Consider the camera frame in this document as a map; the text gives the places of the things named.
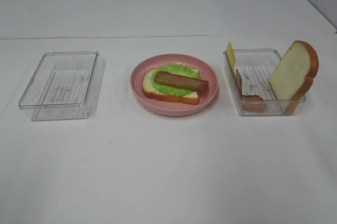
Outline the yellow cheese slice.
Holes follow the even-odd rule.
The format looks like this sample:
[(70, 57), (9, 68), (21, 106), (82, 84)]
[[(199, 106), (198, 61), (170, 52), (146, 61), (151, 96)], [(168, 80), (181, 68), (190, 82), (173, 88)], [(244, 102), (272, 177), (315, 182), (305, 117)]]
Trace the yellow cheese slice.
[(231, 42), (229, 42), (227, 45), (226, 54), (227, 54), (227, 59), (229, 61), (229, 65), (231, 67), (232, 73), (234, 76), (236, 76), (236, 69), (235, 69), (236, 55), (235, 55)]

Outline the green lettuce leaf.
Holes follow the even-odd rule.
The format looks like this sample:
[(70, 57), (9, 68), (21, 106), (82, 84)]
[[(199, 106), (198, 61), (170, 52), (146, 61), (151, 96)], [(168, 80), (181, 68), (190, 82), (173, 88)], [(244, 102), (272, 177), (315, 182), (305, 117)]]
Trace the green lettuce leaf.
[(159, 93), (168, 94), (172, 96), (186, 96), (190, 94), (196, 95), (196, 92), (193, 92), (192, 90), (180, 89), (177, 87), (159, 84), (155, 82), (155, 76), (158, 71), (165, 71), (171, 74), (177, 74), (195, 79), (200, 79), (201, 77), (198, 69), (191, 69), (184, 64), (168, 63), (157, 69), (154, 69), (154, 71), (150, 73), (149, 76), (145, 77), (146, 80), (150, 80), (150, 87), (153, 87), (154, 90), (158, 91)]

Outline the clear plastic tray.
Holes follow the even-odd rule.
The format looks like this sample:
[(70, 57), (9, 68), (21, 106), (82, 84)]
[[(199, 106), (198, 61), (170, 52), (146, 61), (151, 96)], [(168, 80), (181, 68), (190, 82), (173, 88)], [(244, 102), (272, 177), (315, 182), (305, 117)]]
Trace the clear plastic tray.
[(97, 51), (45, 53), (18, 107), (31, 121), (88, 118), (97, 104), (101, 72)]
[[(242, 77), (242, 93), (244, 95), (259, 95), (268, 105), (264, 112), (244, 111), (236, 84), (236, 76), (233, 75), (226, 51), (223, 52), (225, 58), (225, 74), (229, 82), (236, 109), (242, 116), (265, 116), (265, 115), (292, 115), (285, 114), (281, 108), (281, 101), (278, 100), (269, 84), (269, 77), (281, 61), (278, 51), (271, 48), (235, 50), (236, 63)], [(299, 105), (293, 114), (296, 114), (301, 105), (306, 101), (306, 96), (299, 100)]]

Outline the pink bacon strip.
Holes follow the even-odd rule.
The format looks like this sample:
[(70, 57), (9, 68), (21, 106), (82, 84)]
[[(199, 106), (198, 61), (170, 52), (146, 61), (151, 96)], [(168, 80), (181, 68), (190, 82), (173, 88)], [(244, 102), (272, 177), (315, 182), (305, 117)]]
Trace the pink bacon strip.
[(262, 103), (263, 99), (259, 95), (244, 95), (242, 93), (242, 77), (236, 69), (236, 84), (239, 90), (240, 98), (244, 101), (242, 108), (248, 112), (264, 112), (268, 105)]

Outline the clear left plastic tray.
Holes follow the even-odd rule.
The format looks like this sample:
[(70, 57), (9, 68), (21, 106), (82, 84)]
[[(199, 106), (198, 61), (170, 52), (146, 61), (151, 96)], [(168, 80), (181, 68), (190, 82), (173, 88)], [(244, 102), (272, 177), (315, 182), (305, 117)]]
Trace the clear left plastic tray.
[(45, 53), (18, 107), (31, 121), (88, 118), (97, 104), (101, 72), (97, 51)]

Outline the toast bread slice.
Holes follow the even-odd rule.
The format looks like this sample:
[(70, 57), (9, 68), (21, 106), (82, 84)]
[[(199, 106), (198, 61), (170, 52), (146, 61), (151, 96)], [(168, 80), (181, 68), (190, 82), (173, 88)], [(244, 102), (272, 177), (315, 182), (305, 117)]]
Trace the toast bread slice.
[(147, 98), (167, 102), (181, 102), (186, 104), (199, 103), (199, 96), (196, 92), (192, 92), (185, 96), (174, 96), (156, 90), (152, 83), (152, 78), (155, 76), (156, 70), (157, 69), (149, 70), (143, 78), (143, 93)]
[(299, 100), (313, 84), (319, 70), (315, 49), (305, 41), (294, 41), (271, 74), (269, 84), (285, 114), (293, 114)]

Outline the clear right plastic tray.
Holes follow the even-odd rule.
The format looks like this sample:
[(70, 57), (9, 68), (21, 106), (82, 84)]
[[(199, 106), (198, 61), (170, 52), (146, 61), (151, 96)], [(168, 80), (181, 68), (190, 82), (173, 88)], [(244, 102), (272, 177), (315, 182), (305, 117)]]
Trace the clear right plastic tray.
[[(269, 77), (281, 61), (278, 51), (271, 48), (235, 50), (236, 63), (242, 77), (242, 93), (244, 95), (259, 95), (268, 105), (264, 112), (244, 111), (236, 84), (236, 76), (233, 75), (226, 51), (223, 52), (225, 58), (225, 74), (229, 82), (236, 109), (242, 116), (265, 116), (265, 115), (292, 115), (285, 114), (281, 108), (281, 101), (278, 100), (269, 84)], [(299, 100), (299, 105), (293, 114), (296, 114), (301, 105), (306, 101), (306, 96)]]

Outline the brown bacon strip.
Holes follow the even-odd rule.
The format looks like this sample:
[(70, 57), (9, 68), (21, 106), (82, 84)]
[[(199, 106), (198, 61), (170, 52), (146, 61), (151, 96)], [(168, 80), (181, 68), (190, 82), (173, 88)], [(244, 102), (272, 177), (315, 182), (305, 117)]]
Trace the brown bacon strip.
[(158, 84), (188, 89), (197, 93), (204, 93), (209, 89), (209, 82), (206, 80), (172, 74), (166, 71), (158, 71), (155, 74), (154, 81)]

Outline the pink round plate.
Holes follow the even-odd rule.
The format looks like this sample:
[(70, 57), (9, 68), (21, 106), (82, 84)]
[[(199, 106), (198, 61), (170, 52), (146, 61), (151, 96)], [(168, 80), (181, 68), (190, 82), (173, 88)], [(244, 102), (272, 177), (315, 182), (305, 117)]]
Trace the pink round plate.
[(150, 57), (133, 70), (131, 89), (148, 110), (169, 116), (193, 114), (216, 96), (219, 81), (204, 61), (184, 54)]

